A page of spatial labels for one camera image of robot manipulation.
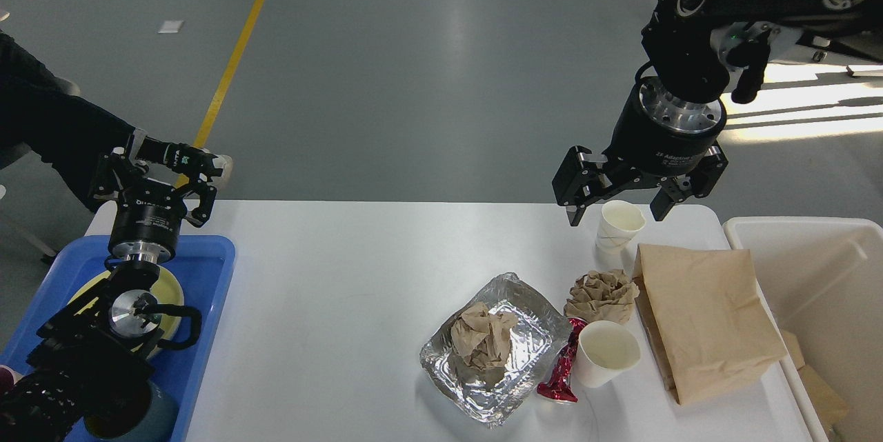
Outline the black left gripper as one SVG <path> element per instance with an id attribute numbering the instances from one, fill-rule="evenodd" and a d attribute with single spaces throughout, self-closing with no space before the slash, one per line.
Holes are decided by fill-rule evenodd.
<path id="1" fill-rule="evenodd" d="M 117 213 L 108 239 L 115 259 L 141 259 L 165 263 L 174 259 L 181 222 L 202 228 L 212 215 L 217 188 L 203 180 L 189 180 L 176 187 L 167 183 L 141 183 L 148 163 L 132 159 L 124 147 L 102 155 L 89 185 L 88 199 L 117 201 Z M 186 200 L 195 198 L 195 207 Z"/>

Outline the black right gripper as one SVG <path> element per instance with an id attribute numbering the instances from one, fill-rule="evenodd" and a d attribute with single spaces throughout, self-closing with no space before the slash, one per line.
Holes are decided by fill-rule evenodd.
<path id="1" fill-rule="evenodd" d="M 632 87 L 604 155 L 575 145 L 551 182 L 568 224 L 578 226 L 588 206 L 638 184 L 638 174 L 659 184 L 650 203 L 656 221 L 688 198 L 708 197 L 728 165 L 717 139 L 726 124 L 722 101 L 678 99 L 659 77 Z"/>

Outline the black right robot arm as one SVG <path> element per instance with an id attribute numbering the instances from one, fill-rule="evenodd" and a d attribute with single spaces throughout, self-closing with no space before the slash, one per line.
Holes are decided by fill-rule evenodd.
<path id="1" fill-rule="evenodd" d="M 852 39 L 881 30 L 881 0 L 657 0 L 642 28 L 647 62 L 603 152 L 573 146 L 552 187 L 568 222 L 627 190 L 658 193 L 657 221 L 688 198 L 709 196 L 728 165 L 718 137 L 722 95 L 756 99 L 777 52 L 795 44 L 881 62 Z"/>

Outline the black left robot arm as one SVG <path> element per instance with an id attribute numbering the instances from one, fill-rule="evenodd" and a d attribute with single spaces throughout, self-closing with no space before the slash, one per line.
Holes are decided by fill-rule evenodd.
<path id="1" fill-rule="evenodd" d="M 3 441 L 62 441 L 82 419 L 118 439 L 146 423 L 157 408 L 149 355 L 190 348 L 202 330 L 201 310 L 163 303 L 152 286 L 175 257 L 182 222 L 199 228 L 210 219 L 231 163 L 186 144 L 101 157 L 89 194 L 117 204 L 108 276 L 38 329 L 26 357 L 32 372 L 2 394 Z"/>

